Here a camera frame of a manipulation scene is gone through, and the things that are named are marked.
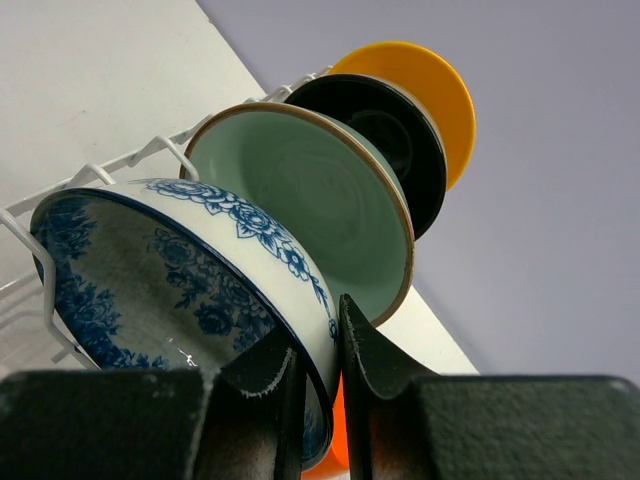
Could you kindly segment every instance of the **celadon plate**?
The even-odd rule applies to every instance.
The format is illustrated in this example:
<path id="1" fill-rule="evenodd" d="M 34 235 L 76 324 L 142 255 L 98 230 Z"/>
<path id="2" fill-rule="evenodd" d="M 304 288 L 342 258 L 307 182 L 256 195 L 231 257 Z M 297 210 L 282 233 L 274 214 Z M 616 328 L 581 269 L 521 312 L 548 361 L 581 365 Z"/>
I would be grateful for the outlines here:
<path id="1" fill-rule="evenodd" d="M 335 302 L 350 294 L 376 326 L 398 309 L 411 286 L 413 227 L 392 168 L 358 132 L 293 105 L 247 103 L 203 125 L 186 156 L 201 182 L 283 224 Z"/>

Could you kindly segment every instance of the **plate rim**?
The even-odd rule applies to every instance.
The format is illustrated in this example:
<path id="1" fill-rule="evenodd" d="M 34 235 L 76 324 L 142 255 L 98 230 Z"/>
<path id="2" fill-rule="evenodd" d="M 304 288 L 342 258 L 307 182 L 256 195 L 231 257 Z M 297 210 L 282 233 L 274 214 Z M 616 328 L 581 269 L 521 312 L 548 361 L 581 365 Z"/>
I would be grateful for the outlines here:
<path id="1" fill-rule="evenodd" d="M 252 113 L 277 113 L 283 114 L 287 116 L 296 117 L 299 120 L 303 120 L 309 122 L 316 127 L 320 127 L 324 131 L 330 133 L 343 144 L 345 144 L 360 160 L 367 165 L 373 173 L 376 175 L 378 180 L 381 182 L 382 186 L 387 191 L 391 202 L 393 203 L 396 213 L 401 219 L 401 223 L 403 226 L 403 233 L 405 239 L 405 251 L 407 252 L 407 258 L 404 265 L 404 275 L 402 279 L 402 283 L 398 292 L 396 293 L 395 298 L 389 304 L 387 309 L 378 315 L 376 318 L 371 319 L 370 322 L 374 327 L 378 327 L 386 322 L 391 316 L 398 311 L 400 305 L 406 298 L 409 293 L 409 289 L 411 288 L 413 273 L 415 267 L 415 236 L 413 233 L 413 226 L 411 223 L 411 216 L 409 214 L 408 208 L 405 206 L 402 201 L 402 196 L 398 189 L 396 188 L 393 180 L 387 175 L 382 166 L 378 164 L 376 158 L 371 154 L 365 147 L 362 145 L 356 138 L 354 138 L 349 132 L 343 130 L 341 127 L 331 122 L 327 118 L 323 117 L 320 114 L 312 112 L 310 110 L 306 110 L 301 107 L 296 107 L 294 105 L 289 105 L 286 103 L 274 103 L 274 102 L 250 102 L 250 103 L 242 103 L 239 105 L 235 105 L 226 110 L 219 112 L 217 115 L 214 115 L 207 122 L 205 122 L 198 131 L 193 135 L 189 144 L 185 149 L 185 157 L 187 159 L 191 158 L 193 154 L 193 150 L 195 146 L 198 144 L 200 139 L 215 125 L 237 115 L 246 115 Z M 186 178 L 187 171 L 183 165 L 180 166 L 179 178 Z"/>

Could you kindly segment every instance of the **orange plate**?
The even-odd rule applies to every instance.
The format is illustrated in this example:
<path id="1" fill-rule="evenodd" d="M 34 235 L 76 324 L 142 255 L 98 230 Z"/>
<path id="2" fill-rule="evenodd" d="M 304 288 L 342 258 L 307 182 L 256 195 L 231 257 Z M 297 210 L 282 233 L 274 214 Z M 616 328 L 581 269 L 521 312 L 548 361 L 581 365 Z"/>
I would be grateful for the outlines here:
<path id="1" fill-rule="evenodd" d="M 447 156 L 447 190 L 460 179 L 476 139 L 471 95 L 458 72 L 436 53 L 407 42 L 381 42 L 351 52 L 330 71 L 370 75 L 402 87 L 429 111 Z"/>
<path id="2" fill-rule="evenodd" d="M 347 449 L 347 420 L 344 414 L 342 377 L 338 385 L 338 395 L 333 404 L 334 430 L 329 453 L 322 462 L 302 474 L 304 480 L 332 478 L 349 471 L 349 450 Z"/>

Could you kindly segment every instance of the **blue rose pattern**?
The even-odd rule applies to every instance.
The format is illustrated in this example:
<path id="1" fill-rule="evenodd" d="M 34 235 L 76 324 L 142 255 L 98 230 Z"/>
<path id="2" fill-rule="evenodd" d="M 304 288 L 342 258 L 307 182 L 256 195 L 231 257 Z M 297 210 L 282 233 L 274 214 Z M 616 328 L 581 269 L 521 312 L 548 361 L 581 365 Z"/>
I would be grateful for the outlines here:
<path id="1" fill-rule="evenodd" d="M 174 198 L 196 201 L 215 215 L 226 212 L 237 222 L 239 238 L 256 237 L 274 256 L 287 264 L 293 275 L 313 285 L 318 301 L 329 312 L 328 298 L 319 280 L 293 244 L 290 234 L 264 212 L 224 190 L 196 183 L 156 180 L 150 189 Z M 170 368 L 167 358 L 149 358 L 116 346 L 120 314 L 114 308 L 114 295 L 74 274 L 69 261 L 77 260 L 91 245 L 89 240 L 97 222 L 91 221 L 86 207 L 93 200 L 74 197 L 52 206 L 47 222 L 36 238 L 49 251 L 56 264 L 56 309 L 78 342 L 103 368 Z M 199 306 L 193 311 L 200 329 L 208 335 L 233 336 L 233 348 L 243 352 L 264 337 L 274 322 L 257 299 L 226 268 L 205 256 L 195 245 L 179 235 L 157 228 L 149 238 L 147 251 L 161 256 L 167 269 L 166 281 L 181 290 L 175 308 Z M 329 334 L 337 342 L 337 323 L 331 319 Z M 305 412 L 303 460 L 313 457 L 322 443 L 323 428 L 310 411 Z"/>
<path id="2" fill-rule="evenodd" d="M 166 281 L 181 291 L 182 298 L 174 308 L 198 305 L 193 315 L 200 329 L 208 335 L 235 337 L 235 351 L 243 352 L 275 326 L 258 300 L 226 267 L 177 233 L 156 228 L 149 236 L 147 252 L 162 257 Z"/>
<path id="3" fill-rule="evenodd" d="M 47 222 L 34 232 L 35 237 L 49 251 L 56 264 L 56 310 L 78 342 L 99 365 L 107 368 L 149 366 L 168 368 L 168 359 L 120 349 L 111 337 L 118 334 L 120 314 L 114 309 L 113 294 L 98 291 L 96 285 L 85 281 L 71 270 L 70 259 L 77 260 L 91 245 L 89 237 L 97 223 L 90 221 L 85 208 L 89 199 L 74 197 L 53 205 Z"/>
<path id="4" fill-rule="evenodd" d="M 256 238 L 274 257 L 285 263 L 294 276 L 303 282 L 311 281 L 318 301 L 330 317 L 329 336 L 334 345 L 337 345 L 338 324 L 331 318 L 328 295 L 320 286 L 320 280 L 311 274 L 303 253 L 294 245 L 293 237 L 280 223 L 246 200 L 212 185 L 171 179 L 139 180 L 138 183 L 146 184 L 149 190 L 160 195 L 201 204 L 211 215 L 228 214 L 236 222 L 238 238 Z M 184 302 L 189 305 L 194 296 L 188 289 L 185 295 Z"/>

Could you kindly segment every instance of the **bowl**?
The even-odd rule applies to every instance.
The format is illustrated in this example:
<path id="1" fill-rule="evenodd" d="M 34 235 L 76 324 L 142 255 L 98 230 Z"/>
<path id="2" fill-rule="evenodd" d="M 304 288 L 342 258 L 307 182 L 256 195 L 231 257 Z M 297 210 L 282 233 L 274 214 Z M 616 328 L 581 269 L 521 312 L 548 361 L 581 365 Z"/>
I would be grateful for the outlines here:
<path id="1" fill-rule="evenodd" d="M 53 193 L 31 232 L 55 262 L 56 310 L 100 368 L 217 371 L 281 328 L 308 372 L 303 469 L 324 457 L 336 311 L 281 224 L 223 189 L 146 179 Z"/>
<path id="2" fill-rule="evenodd" d="M 200 181 L 291 231 L 336 301 L 348 292 L 374 325 L 398 309 L 411 286 L 413 227 L 393 169 L 361 134 L 293 105 L 246 103 L 210 119 L 185 155 Z"/>

